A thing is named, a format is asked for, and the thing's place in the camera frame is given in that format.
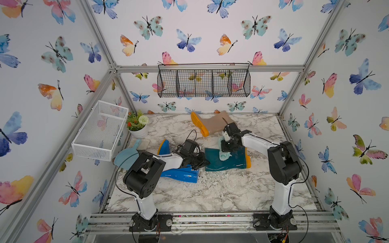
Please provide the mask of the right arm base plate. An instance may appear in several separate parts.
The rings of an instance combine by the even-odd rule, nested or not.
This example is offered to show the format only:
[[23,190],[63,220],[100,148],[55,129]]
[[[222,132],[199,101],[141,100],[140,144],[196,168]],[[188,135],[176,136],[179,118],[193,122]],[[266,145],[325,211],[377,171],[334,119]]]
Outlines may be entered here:
[[269,230],[297,230],[297,222],[290,211],[286,215],[277,213],[257,213],[253,214],[253,227],[257,231]]

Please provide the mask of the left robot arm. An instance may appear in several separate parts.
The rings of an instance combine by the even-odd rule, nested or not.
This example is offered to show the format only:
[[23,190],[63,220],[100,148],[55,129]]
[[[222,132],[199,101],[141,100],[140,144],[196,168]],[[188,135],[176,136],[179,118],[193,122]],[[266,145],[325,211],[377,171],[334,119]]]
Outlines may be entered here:
[[140,153],[123,177],[123,183],[133,192],[140,217],[151,220],[158,212],[152,193],[163,172],[186,167],[198,170],[208,165],[210,162],[200,146],[187,139],[167,155],[155,155],[147,151]]

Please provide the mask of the blue rubber boot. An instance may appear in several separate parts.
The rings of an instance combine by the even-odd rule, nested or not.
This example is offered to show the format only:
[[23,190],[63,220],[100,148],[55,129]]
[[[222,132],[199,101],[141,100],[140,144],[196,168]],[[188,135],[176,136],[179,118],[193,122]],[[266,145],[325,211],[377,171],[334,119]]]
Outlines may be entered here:
[[[158,149],[157,155],[167,155],[170,153],[170,145],[168,140],[164,140]],[[164,171],[161,174],[161,177],[166,177],[174,179],[177,181],[188,182],[188,183],[197,183],[198,182],[199,171],[192,170],[190,166],[181,169],[171,169]]]

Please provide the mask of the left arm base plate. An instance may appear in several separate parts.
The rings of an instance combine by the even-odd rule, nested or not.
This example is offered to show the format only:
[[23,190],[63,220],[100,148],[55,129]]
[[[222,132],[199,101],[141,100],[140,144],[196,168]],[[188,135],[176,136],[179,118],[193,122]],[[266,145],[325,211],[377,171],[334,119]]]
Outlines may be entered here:
[[130,232],[169,232],[173,224],[173,215],[155,213],[149,220],[136,213],[131,218]]

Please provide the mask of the mint green fluffy cloth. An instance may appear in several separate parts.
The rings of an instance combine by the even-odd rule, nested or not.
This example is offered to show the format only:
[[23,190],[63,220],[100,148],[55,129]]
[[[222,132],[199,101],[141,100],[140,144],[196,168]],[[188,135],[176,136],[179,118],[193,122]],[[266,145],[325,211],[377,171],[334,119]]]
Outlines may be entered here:
[[228,160],[232,155],[230,152],[223,152],[222,150],[222,147],[221,147],[221,143],[225,141],[225,139],[223,137],[219,137],[218,139],[218,148],[219,148],[219,159],[221,161],[226,161]]

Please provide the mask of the teal green rubber boot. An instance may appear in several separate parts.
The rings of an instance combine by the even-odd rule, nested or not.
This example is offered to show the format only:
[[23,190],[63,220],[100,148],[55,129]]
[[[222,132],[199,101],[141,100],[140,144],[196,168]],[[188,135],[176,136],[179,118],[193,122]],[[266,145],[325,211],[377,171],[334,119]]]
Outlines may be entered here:
[[251,168],[251,159],[244,147],[240,147],[234,152],[222,152],[219,149],[205,148],[205,157],[210,162],[205,169],[207,172]]

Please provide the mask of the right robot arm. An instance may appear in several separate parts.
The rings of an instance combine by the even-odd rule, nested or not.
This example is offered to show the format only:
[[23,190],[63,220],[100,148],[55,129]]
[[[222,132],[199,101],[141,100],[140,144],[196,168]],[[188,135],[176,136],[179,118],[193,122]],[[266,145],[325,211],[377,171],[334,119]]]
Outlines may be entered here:
[[269,171],[275,182],[270,211],[278,216],[290,215],[292,213],[290,199],[302,167],[293,145],[288,141],[276,144],[254,135],[249,130],[241,131],[235,123],[225,126],[223,136],[224,140],[221,142],[223,152],[233,152],[244,147],[267,155]]

